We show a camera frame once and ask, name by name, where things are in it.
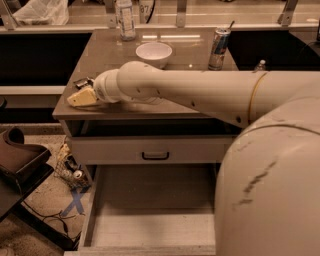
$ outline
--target drawer front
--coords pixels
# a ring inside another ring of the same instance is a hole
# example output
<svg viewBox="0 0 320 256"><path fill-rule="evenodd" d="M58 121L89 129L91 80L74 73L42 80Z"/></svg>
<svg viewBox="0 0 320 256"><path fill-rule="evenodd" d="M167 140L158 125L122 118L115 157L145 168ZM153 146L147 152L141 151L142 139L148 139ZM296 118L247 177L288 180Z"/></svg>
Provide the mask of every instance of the drawer front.
<svg viewBox="0 0 320 256"><path fill-rule="evenodd" d="M219 163L230 137L121 137L70 138L68 144L77 162L84 165Z"/></svg>

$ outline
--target metal bracket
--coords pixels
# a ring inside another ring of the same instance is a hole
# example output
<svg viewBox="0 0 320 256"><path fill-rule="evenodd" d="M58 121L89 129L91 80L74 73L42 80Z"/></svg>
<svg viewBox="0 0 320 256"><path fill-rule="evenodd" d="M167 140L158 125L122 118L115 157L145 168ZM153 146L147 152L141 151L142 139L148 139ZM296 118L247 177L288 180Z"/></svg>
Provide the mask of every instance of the metal bracket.
<svg viewBox="0 0 320 256"><path fill-rule="evenodd" d="M177 1L177 27L183 28L186 25L187 0Z"/></svg>
<svg viewBox="0 0 320 256"><path fill-rule="evenodd" d="M282 26L289 26L292 21L294 10L297 6L298 0L287 0L286 5L280 17L278 18L278 23Z"/></svg>
<svg viewBox="0 0 320 256"><path fill-rule="evenodd" d="M7 30L14 30L18 26L5 0L0 0L0 16L2 18L4 27Z"/></svg>
<svg viewBox="0 0 320 256"><path fill-rule="evenodd" d="M106 13L107 13L107 26L109 28L117 27L115 1L116 0L104 0Z"/></svg>

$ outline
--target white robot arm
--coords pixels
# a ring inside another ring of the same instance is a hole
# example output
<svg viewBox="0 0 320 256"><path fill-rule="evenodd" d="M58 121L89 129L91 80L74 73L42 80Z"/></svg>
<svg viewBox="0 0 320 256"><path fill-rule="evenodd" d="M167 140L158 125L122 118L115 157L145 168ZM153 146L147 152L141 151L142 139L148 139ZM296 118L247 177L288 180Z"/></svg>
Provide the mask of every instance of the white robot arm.
<svg viewBox="0 0 320 256"><path fill-rule="evenodd" d="M219 172L218 256L320 255L320 72L163 71L129 62L98 76L94 90L105 102L164 98L246 128Z"/></svg>

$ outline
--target drawer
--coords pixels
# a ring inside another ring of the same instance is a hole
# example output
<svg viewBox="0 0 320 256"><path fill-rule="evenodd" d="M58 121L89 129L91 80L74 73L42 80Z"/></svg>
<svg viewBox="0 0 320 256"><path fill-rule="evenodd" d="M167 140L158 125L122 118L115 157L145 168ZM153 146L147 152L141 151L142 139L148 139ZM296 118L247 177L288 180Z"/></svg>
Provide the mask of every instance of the drawer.
<svg viewBox="0 0 320 256"><path fill-rule="evenodd" d="M98 166L77 252L215 255L215 165Z"/></svg>
<svg viewBox="0 0 320 256"><path fill-rule="evenodd" d="M231 136L210 135L76 137L68 145L83 165L219 163L232 141Z"/></svg>

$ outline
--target plastic bottle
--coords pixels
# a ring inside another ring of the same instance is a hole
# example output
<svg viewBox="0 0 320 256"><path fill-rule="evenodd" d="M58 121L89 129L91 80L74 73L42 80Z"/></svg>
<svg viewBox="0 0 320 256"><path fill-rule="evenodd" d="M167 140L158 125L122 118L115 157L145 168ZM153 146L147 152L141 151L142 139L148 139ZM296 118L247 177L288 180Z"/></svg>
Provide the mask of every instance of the plastic bottle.
<svg viewBox="0 0 320 256"><path fill-rule="evenodd" d="M134 28L131 0L117 0L116 14L120 27L121 39L124 41L135 39L136 32Z"/></svg>
<svg viewBox="0 0 320 256"><path fill-rule="evenodd" d="M254 68L254 72L257 71L264 71L266 70L266 61L265 60L260 60L257 66Z"/></svg>

